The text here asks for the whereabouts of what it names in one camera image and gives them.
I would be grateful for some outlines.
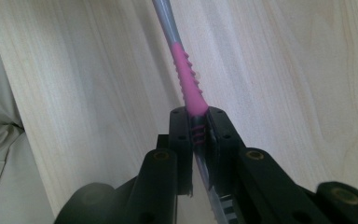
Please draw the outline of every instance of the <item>wooden surface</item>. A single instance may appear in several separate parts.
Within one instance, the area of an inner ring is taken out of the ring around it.
[[[172,1],[210,105],[300,185],[358,188],[358,1]],[[0,0],[0,51],[55,214],[135,176],[183,104],[151,1]],[[213,223],[200,179],[179,223]]]

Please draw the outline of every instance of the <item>gray rod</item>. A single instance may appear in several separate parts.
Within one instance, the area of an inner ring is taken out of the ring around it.
[[[153,5],[169,46],[175,42],[179,42],[182,45],[175,18],[173,17],[170,0],[153,0]]]

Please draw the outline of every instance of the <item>light wood panel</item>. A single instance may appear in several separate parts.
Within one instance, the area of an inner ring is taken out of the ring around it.
[[[172,1],[210,105],[300,185],[358,188],[358,1]],[[55,214],[137,174],[183,104],[151,1],[0,0],[0,51]],[[212,223],[200,179],[180,223]]]

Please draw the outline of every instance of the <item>screw hole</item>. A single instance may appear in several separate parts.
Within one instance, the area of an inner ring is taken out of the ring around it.
[[[293,218],[298,221],[299,223],[305,223],[305,224],[310,224],[312,223],[312,218],[310,218],[310,216],[302,211],[295,211],[292,214]]]
[[[264,155],[258,151],[248,151],[246,156],[252,160],[260,161],[264,159]]]
[[[165,161],[170,157],[170,155],[165,151],[160,151],[160,152],[156,152],[153,155],[153,157],[155,158],[156,161]]]
[[[139,223],[142,224],[152,223],[154,219],[155,216],[151,213],[142,213],[141,215],[139,215]]]
[[[343,203],[347,203],[351,205],[358,204],[358,197],[354,193],[346,189],[333,188],[331,190],[331,193],[333,194],[334,197],[336,197],[336,199],[342,201]]]

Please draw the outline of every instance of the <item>ridged grip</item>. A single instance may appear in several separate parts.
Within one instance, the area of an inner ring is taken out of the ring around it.
[[[199,82],[195,78],[196,73],[191,69],[192,64],[188,60],[188,54],[185,53],[179,42],[171,45],[171,53],[188,114],[191,118],[204,116],[208,110],[208,105],[202,97],[202,90],[200,90]]]

